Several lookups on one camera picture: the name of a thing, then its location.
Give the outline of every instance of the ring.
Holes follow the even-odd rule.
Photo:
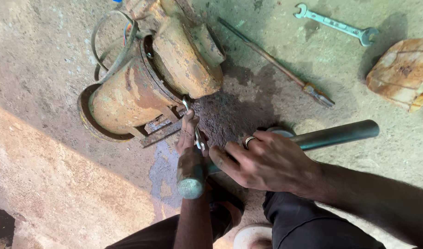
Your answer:
[[[252,139],[256,139],[256,138],[251,136],[251,137],[245,139],[244,148],[246,148],[247,150],[248,150],[248,142],[250,142],[250,140],[252,140]]]

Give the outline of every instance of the rock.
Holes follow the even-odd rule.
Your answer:
[[[374,93],[412,113],[423,106],[423,38],[396,43],[367,76]]]

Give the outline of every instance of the concrete floor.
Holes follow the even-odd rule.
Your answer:
[[[423,187],[423,108],[405,113],[364,85],[366,73],[392,44],[423,37],[423,0],[306,1],[321,14],[379,29],[370,48],[294,18],[297,3],[182,0],[193,20],[213,27],[227,51],[223,89],[196,104],[211,144],[240,140],[259,126],[286,124],[301,134],[373,119],[379,137],[308,155]],[[176,136],[147,149],[137,140],[101,141],[84,129],[76,112],[79,93],[93,83],[90,32],[114,8],[123,9],[109,0],[0,1],[0,208],[17,218],[13,248],[102,248],[179,212]],[[324,89],[335,109],[301,93],[218,24],[217,16]],[[102,33],[100,48],[121,28]],[[223,120],[229,123],[222,125]],[[264,192],[243,189],[223,173],[217,178],[247,207],[242,224],[215,244],[231,248],[240,228],[266,222]],[[341,215],[387,248],[409,248],[367,222]]]

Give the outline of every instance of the hammer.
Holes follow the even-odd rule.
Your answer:
[[[379,135],[379,125],[372,120],[336,126],[312,133],[292,136],[289,139],[300,146],[303,151],[310,151],[336,144],[344,144]],[[176,184],[179,194],[185,199],[196,199],[205,189],[207,176],[221,170],[211,161],[203,157],[201,150],[195,147],[198,160],[178,162]]]

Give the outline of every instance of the wrench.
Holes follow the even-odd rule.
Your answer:
[[[332,27],[334,29],[337,29],[339,31],[342,31],[344,33],[347,33],[349,35],[352,35],[356,38],[358,38],[361,42],[361,45],[364,47],[369,47],[374,44],[373,41],[370,41],[370,36],[374,34],[379,34],[379,31],[375,28],[369,27],[364,30],[349,26],[347,24],[343,24],[341,22],[338,22],[336,20],[333,20],[331,18],[325,17],[323,15],[314,13],[307,9],[307,6],[304,3],[299,3],[296,5],[296,8],[300,8],[299,13],[295,13],[296,18],[303,18],[308,17],[310,19],[313,19],[317,22],[320,22],[322,24],[325,24],[329,27]]]
[[[189,111],[191,103],[190,103],[190,100],[187,98],[187,96],[184,96],[184,98],[182,99],[182,103],[185,105],[185,108],[187,109],[187,111]],[[195,143],[198,149],[200,149],[201,151],[209,150],[209,146],[207,145],[207,142],[204,140],[204,138],[201,137],[201,133],[197,126],[195,127],[195,136],[196,136]]]

